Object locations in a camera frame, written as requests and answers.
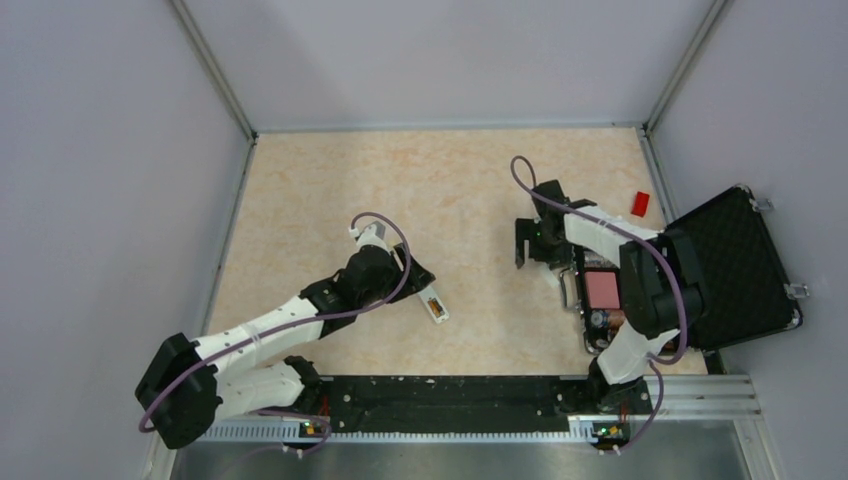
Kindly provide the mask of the orange AAA battery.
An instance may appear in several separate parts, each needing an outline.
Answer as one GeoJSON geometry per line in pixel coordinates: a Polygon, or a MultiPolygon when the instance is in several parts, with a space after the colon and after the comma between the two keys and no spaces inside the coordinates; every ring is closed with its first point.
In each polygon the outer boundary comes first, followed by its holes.
{"type": "Polygon", "coordinates": [[[442,315],[443,310],[436,299],[430,299],[428,301],[428,305],[436,317],[440,317],[442,315]]]}

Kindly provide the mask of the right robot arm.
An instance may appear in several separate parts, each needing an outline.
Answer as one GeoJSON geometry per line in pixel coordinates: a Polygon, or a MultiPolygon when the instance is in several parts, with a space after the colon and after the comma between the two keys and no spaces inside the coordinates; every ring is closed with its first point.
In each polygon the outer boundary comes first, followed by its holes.
{"type": "Polygon", "coordinates": [[[690,324],[708,309],[708,292],[687,234],[657,231],[612,216],[596,203],[570,201],[556,180],[529,188],[536,216],[515,221],[515,264],[527,260],[562,267],[577,248],[590,250],[618,271],[618,310],[624,319],[609,345],[591,362],[586,397],[600,412],[612,412],[661,363],[662,348],[679,342],[680,356],[690,324]]]}

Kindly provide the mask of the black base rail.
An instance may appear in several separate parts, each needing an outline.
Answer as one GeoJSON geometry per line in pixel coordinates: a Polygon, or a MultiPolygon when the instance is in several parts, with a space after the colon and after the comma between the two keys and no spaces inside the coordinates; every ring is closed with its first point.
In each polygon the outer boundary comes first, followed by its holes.
{"type": "Polygon", "coordinates": [[[572,417],[631,419],[652,410],[645,382],[606,398],[583,376],[325,377],[291,411],[329,419],[347,433],[501,434],[566,432],[572,417]]]}

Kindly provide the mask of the black poker chip case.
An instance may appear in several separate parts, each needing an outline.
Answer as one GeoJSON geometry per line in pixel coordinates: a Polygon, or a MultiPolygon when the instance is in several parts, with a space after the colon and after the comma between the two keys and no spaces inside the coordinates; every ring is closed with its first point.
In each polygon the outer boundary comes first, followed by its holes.
{"type": "MultiPolygon", "coordinates": [[[[687,345],[713,351],[768,335],[791,331],[803,323],[798,299],[805,286],[790,282],[763,220],[760,203],[745,186],[734,186],[672,222],[691,239],[708,292],[708,309],[688,330],[687,345]]],[[[587,351],[606,348],[624,316],[616,309],[592,309],[584,277],[587,271],[617,269],[583,248],[574,254],[579,311],[587,351]]],[[[670,357],[679,342],[666,344],[670,357]]]]}

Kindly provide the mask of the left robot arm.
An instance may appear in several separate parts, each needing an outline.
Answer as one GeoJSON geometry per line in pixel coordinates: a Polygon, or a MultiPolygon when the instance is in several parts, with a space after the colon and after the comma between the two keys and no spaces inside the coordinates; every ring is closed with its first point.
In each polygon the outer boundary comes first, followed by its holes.
{"type": "Polygon", "coordinates": [[[323,339],[382,305],[418,297],[436,323],[449,319],[435,276],[402,244],[366,244],[335,274],[271,311],[217,334],[166,338],[135,389],[142,433],[177,450],[217,421],[269,407],[308,413],[319,404],[320,377],[299,357],[267,366],[286,350],[323,339]]]}

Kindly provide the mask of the red small block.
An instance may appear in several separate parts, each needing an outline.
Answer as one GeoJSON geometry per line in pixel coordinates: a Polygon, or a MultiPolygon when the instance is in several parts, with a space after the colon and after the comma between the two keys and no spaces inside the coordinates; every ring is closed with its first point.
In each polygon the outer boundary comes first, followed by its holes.
{"type": "Polygon", "coordinates": [[[636,217],[644,218],[647,215],[651,201],[651,195],[647,192],[638,191],[633,200],[630,213],[636,217]]]}

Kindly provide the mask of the pink card deck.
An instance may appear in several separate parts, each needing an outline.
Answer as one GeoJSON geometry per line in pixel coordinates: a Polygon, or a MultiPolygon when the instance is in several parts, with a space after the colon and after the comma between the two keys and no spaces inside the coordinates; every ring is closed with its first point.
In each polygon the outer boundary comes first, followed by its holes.
{"type": "Polygon", "coordinates": [[[584,277],[588,303],[592,309],[620,308],[617,276],[612,271],[587,271],[584,277]]]}

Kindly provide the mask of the white remote control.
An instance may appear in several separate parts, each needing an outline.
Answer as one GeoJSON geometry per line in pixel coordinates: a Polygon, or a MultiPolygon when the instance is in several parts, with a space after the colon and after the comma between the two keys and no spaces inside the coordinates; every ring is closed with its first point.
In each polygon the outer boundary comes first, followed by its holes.
{"type": "Polygon", "coordinates": [[[439,325],[450,319],[450,313],[447,307],[432,285],[424,288],[417,296],[426,307],[428,314],[435,324],[439,325]]]}

